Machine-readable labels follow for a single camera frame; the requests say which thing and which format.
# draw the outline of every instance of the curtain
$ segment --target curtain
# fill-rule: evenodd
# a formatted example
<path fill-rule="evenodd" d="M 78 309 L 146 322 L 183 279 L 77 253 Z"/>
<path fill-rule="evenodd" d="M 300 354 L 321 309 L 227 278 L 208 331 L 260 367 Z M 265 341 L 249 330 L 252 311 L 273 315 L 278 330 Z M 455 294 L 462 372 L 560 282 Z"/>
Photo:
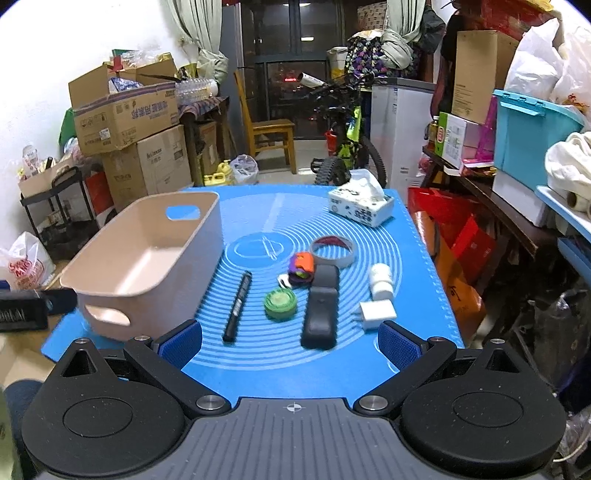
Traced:
<path fill-rule="evenodd" d="M 421 38 L 421 20 L 426 0 L 388 0 L 388 28 L 382 35 L 384 65 L 404 70 L 413 60 L 409 45 Z"/>
<path fill-rule="evenodd" d="M 175 23 L 199 48 L 197 70 L 222 83 L 228 59 L 220 52 L 222 0 L 165 0 Z"/>

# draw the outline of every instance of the water bottle pack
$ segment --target water bottle pack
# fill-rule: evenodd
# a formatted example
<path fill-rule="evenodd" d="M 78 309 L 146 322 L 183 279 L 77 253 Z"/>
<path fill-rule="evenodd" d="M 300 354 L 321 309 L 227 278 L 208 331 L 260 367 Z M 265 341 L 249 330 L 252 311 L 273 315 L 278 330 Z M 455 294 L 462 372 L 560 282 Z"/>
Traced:
<path fill-rule="evenodd" d="M 177 102 L 181 106 L 206 100 L 217 93 L 213 79 L 187 79 L 177 83 Z"/>

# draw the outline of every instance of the chest freezer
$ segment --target chest freezer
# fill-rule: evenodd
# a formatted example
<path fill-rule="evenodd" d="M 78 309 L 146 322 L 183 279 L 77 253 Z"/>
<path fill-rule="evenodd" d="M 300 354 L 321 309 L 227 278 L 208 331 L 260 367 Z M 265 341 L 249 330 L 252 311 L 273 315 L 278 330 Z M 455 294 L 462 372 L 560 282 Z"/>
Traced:
<path fill-rule="evenodd" d="M 421 183 L 418 162 L 434 91 L 434 83 L 408 79 L 376 79 L 372 88 L 370 140 L 386 166 L 388 187 L 405 205 L 408 187 Z"/>

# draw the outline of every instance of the basket handle hole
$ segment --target basket handle hole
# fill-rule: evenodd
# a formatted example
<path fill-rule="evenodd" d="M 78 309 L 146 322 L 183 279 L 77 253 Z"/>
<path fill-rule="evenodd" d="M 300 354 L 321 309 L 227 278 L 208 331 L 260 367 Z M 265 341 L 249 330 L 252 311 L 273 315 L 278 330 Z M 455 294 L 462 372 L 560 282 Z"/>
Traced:
<path fill-rule="evenodd" d="M 86 310 L 95 319 L 101 322 L 113 323 L 123 327 L 128 327 L 131 325 L 127 315 L 123 312 L 120 312 L 119 310 L 109 309 L 106 307 L 94 307 L 92 305 L 86 305 Z"/>
<path fill-rule="evenodd" d="M 195 205 L 175 205 L 166 208 L 169 220 L 199 220 L 201 211 Z"/>

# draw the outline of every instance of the blue plastic storage box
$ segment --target blue plastic storage box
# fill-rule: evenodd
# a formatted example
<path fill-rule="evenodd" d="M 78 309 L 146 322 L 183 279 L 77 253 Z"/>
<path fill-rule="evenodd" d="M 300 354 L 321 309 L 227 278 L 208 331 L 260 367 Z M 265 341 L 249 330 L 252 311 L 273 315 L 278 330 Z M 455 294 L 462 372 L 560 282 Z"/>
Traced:
<path fill-rule="evenodd" d="M 583 128 L 583 121 L 561 105 L 518 93 L 495 90 L 495 167 L 535 191 L 546 185 L 546 151 Z"/>

